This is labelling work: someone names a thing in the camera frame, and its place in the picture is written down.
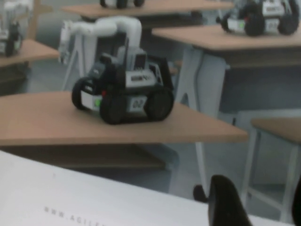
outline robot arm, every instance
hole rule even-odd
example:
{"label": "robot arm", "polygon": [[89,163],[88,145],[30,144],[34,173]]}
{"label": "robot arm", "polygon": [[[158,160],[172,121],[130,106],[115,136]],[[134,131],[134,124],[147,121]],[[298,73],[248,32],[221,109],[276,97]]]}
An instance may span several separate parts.
{"label": "robot arm", "polygon": [[60,53],[59,62],[63,64],[68,63],[70,39],[73,34],[78,33],[90,37],[107,37],[115,35],[117,31],[117,25],[110,21],[100,21],[98,23],[64,21],[58,48]]}
{"label": "robot arm", "polygon": [[3,27],[2,30],[8,30],[16,16],[21,13],[28,13],[28,21],[33,15],[34,0],[15,0],[4,3]]}

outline green led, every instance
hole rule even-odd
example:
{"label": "green led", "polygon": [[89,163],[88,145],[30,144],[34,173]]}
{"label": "green led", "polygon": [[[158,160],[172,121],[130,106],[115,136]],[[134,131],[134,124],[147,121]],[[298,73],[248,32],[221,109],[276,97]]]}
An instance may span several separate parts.
{"label": "green led", "polygon": [[94,103],[94,104],[95,104],[96,107],[99,107],[99,106],[100,106],[100,103],[101,103],[101,100],[95,100],[95,103]]}

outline black and white robot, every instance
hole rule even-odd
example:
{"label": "black and white robot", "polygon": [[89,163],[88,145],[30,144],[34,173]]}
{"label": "black and white robot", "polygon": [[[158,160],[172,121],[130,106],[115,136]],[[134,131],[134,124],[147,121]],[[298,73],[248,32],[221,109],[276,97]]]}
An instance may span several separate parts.
{"label": "black and white robot", "polygon": [[11,57],[22,47],[23,37],[20,24],[15,21],[18,14],[28,13],[28,22],[33,14],[33,0],[6,1],[3,6],[0,27],[0,54]]}
{"label": "black and white robot", "polygon": [[295,0],[249,1],[236,5],[221,20],[226,32],[246,33],[256,37],[265,32],[292,35],[299,27],[299,6]]}
{"label": "black and white robot", "polygon": [[165,58],[148,56],[140,48],[142,26],[134,17],[112,16],[95,23],[63,23],[60,62],[67,63],[72,34],[106,37],[126,33],[117,56],[102,53],[86,77],[72,90],[72,102],[80,110],[99,112],[108,124],[164,120],[174,105],[173,84]]}
{"label": "black and white robot", "polygon": [[100,5],[104,8],[124,9],[130,6],[141,7],[145,0],[100,0]]}

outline black wheel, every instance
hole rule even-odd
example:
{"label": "black wheel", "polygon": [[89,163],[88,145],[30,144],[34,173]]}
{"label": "black wheel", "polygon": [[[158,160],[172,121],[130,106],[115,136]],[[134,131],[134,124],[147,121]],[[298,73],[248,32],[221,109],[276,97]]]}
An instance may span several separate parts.
{"label": "black wheel", "polygon": [[103,97],[99,108],[100,117],[105,123],[120,124],[127,112],[127,98],[123,95],[107,94]]}
{"label": "black wheel", "polygon": [[145,0],[134,0],[134,5],[136,7],[141,7],[144,5]]}
{"label": "black wheel", "polygon": [[104,8],[107,8],[107,4],[105,3],[105,0],[100,0],[100,5]]}
{"label": "black wheel", "polygon": [[285,14],[280,18],[278,31],[282,35],[292,35],[299,27],[299,16],[294,14]]}
{"label": "black wheel", "polygon": [[127,7],[127,0],[117,0],[116,8],[123,9]]}
{"label": "black wheel", "polygon": [[221,19],[220,23],[221,23],[221,26],[222,26],[222,29],[225,31],[225,32],[228,32],[230,33],[231,30],[229,29],[228,27],[228,19],[230,18],[231,16],[231,13],[227,13],[226,15],[223,16],[223,18]]}
{"label": "black wheel", "polygon": [[169,89],[154,91],[148,96],[144,106],[145,113],[151,121],[167,118],[174,106],[174,96]]}
{"label": "black wheel", "polygon": [[296,0],[288,0],[288,3],[290,4],[292,14],[299,17],[300,9],[299,9],[299,6],[298,6]]}
{"label": "black wheel", "polygon": [[86,110],[86,107],[84,107],[81,103],[81,90],[84,86],[85,81],[87,81],[88,79],[88,77],[78,79],[72,89],[72,103],[79,110]]}
{"label": "black wheel", "polygon": [[15,41],[9,38],[6,41],[5,56],[11,57],[14,54],[14,52],[15,52]]}
{"label": "black wheel", "polygon": [[250,14],[246,18],[245,33],[248,36],[256,37],[264,33],[265,21],[261,14]]}

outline robot wheel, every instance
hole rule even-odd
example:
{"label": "robot wheel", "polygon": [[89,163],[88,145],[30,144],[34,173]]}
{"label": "robot wheel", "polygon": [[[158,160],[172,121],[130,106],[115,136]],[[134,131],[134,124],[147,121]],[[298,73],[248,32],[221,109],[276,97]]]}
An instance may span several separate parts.
{"label": "robot wheel", "polygon": [[104,7],[104,8],[107,8],[108,6],[107,6],[107,4],[105,3],[105,0],[100,0],[100,5],[102,6],[102,7]]}
{"label": "robot wheel", "polygon": [[136,7],[141,7],[144,5],[145,0],[134,0],[134,5]]}
{"label": "robot wheel", "polygon": [[81,103],[81,90],[84,86],[85,81],[87,81],[88,79],[88,77],[78,79],[72,89],[72,103],[79,110],[86,110],[86,108]]}
{"label": "robot wheel", "polygon": [[278,31],[282,35],[292,35],[298,30],[299,17],[294,14],[285,14],[280,18]]}
{"label": "robot wheel", "polygon": [[222,29],[227,33],[231,32],[231,30],[228,27],[228,19],[230,18],[230,16],[231,16],[231,12],[227,13],[226,15],[224,15],[222,19],[220,19],[220,24],[222,26]]}
{"label": "robot wheel", "polygon": [[127,97],[106,94],[99,108],[100,117],[110,125],[120,124],[127,113]]}
{"label": "robot wheel", "polygon": [[150,121],[162,121],[171,113],[174,96],[168,88],[153,91],[149,94],[144,111]]}
{"label": "robot wheel", "polygon": [[250,37],[257,37],[264,33],[265,20],[261,14],[250,14],[246,18],[245,33]]}
{"label": "robot wheel", "polygon": [[127,0],[117,0],[116,8],[123,9],[127,7]]}

